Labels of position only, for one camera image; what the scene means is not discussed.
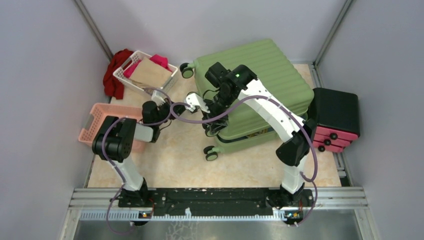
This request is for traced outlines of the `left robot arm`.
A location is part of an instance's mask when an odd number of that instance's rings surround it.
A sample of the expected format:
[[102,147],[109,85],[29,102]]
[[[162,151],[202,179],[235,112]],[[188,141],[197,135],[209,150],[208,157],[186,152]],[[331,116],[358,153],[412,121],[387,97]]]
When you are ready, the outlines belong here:
[[146,179],[136,170],[131,159],[134,142],[154,143],[161,133],[161,124],[173,120],[172,101],[162,104],[150,100],[142,108],[127,109],[121,115],[106,114],[92,140],[95,155],[108,162],[122,180],[119,205],[143,206],[149,198]]

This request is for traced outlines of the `black and pink storage stack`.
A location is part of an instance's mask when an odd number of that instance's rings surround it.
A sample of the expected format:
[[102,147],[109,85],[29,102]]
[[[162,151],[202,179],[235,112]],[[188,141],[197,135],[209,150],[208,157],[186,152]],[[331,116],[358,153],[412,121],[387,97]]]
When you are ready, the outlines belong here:
[[361,136],[359,98],[323,87],[313,92],[307,112],[317,124],[313,146],[319,152],[341,153]]

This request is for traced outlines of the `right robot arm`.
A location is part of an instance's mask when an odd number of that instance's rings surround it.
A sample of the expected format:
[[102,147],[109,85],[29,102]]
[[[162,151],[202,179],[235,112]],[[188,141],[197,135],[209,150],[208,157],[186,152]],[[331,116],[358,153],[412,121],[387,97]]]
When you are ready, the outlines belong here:
[[206,133],[217,134],[225,128],[229,109],[241,104],[249,106],[277,133],[282,144],[275,151],[286,165],[286,173],[280,185],[281,197],[287,201],[299,199],[304,190],[303,168],[306,156],[313,148],[312,138],[316,124],[313,120],[291,113],[264,86],[258,76],[246,65],[234,70],[226,69],[220,62],[214,63],[205,78],[216,88],[212,99],[206,99],[207,111],[203,119]]

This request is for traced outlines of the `green hard-shell suitcase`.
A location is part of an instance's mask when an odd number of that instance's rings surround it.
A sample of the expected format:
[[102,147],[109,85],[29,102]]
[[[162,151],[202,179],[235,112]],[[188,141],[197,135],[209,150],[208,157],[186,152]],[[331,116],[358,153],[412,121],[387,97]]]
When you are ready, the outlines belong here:
[[277,101],[300,119],[306,115],[314,97],[313,90],[271,39],[204,55],[181,64],[179,69],[183,78],[194,78],[197,91],[207,104],[212,104],[220,93],[226,75],[246,75],[247,70],[254,73],[247,89],[239,91],[244,102],[235,100],[231,104],[232,112],[216,123],[202,125],[205,134],[216,142],[215,146],[204,149],[208,161],[215,160],[219,154],[239,152],[277,138],[274,127],[251,107],[255,100],[247,96],[257,96],[258,102],[270,106]]

